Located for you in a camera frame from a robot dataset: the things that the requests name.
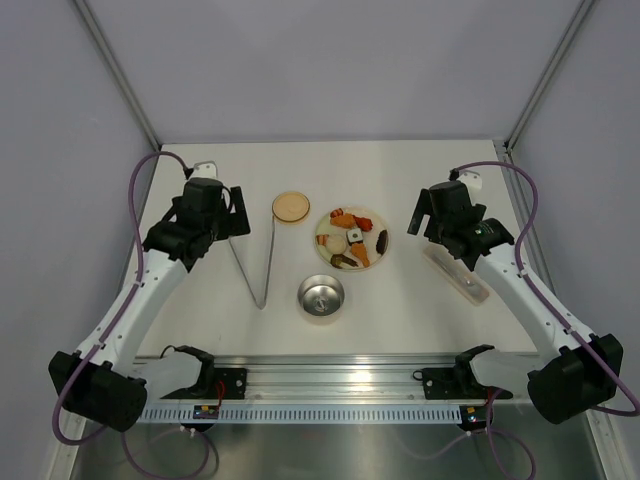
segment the white food item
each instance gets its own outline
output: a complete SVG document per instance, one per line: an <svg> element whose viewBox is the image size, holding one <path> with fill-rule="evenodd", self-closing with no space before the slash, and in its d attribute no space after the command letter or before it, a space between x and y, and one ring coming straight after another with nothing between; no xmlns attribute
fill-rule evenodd
<svg viewBox="0 0 640 480"><path fill-rule="evenodd" d="M340 235L330 235L325 247L333 255L340 255L347 250L347 241Z"/></svg>

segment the white table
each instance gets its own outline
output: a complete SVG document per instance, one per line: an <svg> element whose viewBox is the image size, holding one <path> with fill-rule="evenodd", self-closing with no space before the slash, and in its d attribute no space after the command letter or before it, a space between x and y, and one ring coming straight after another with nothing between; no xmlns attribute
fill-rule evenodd
<svg viewBox="0 0 640 480"><path fill-rule="evenodd" d="M422 258L427 240L406 233L420 189L445 181L458 165L495 161L492 142L202 144L167 145L165 150L188 164L214 160L220 180L242 187L252 233L234 239L234 245L258 296L266 274L273 199L284 191L301 191L311 201L311 213L301 225L277 226L263 311L255 307L227 242L216 243L167 300L139 355L158 355L168 344L239 356L450 354L482 343L535 351L495 293L473 306ZM481 169L483 188L476 200L515 236L518 226L500 170ZM142 217L143 237L183 185L176 163L161 158ZM390 250L369 271L333 269L314 250L320 216L346 205L367 206L389 226ZM132 262L129 276L133 270ZM308 323L297 308L300 282L316 273L334 275L346 290L340 318L330 326Z"/></svg>

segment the wooden coaster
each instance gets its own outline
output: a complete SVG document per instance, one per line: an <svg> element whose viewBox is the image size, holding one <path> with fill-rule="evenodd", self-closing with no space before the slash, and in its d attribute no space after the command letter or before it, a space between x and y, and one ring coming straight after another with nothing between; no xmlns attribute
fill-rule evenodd
<svg viewBox="0 0 640 480"><path fill-rule="evenodd" d="M300 192L285 192L276 197L271 209L278 222L296 225L307 218L311 210L311 203Z"/></svg>

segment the wall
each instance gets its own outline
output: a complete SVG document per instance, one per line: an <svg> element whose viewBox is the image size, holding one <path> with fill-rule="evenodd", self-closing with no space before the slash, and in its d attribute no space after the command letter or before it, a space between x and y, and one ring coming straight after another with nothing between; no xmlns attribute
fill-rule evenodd
<svg viewBox="0 0 640 480"><path fill-rule="evenodd" d="M505 137L578 0L91 0L163 143Z"/></svg>
<svg viewBox="0 0 640 480"><path fill-rule="evenodd" d="M623 343L622 377L640 395L638 18L638 2L599 3L515 153L540 188L537 231L559 296ZM637 462L638 420L620 425Z"/></svg>
<svg viewBox="0 0 640 480"><path fill-rule="evenodd" d="M0 477L33 480L53 444L49 360L113 301L147 146L64 0L5 2L0 64Z"/></svg>

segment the silver bowl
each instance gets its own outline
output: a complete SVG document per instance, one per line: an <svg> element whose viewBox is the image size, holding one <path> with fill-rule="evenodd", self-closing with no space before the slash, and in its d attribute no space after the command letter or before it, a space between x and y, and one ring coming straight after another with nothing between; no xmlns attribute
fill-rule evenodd
<svg viewBox="0 0 640 480"><path fill-rule="evenodd" d="M330 275L313 275L300 284L298 303L314 317L328 317L344 303L344 287Z"/></svg>

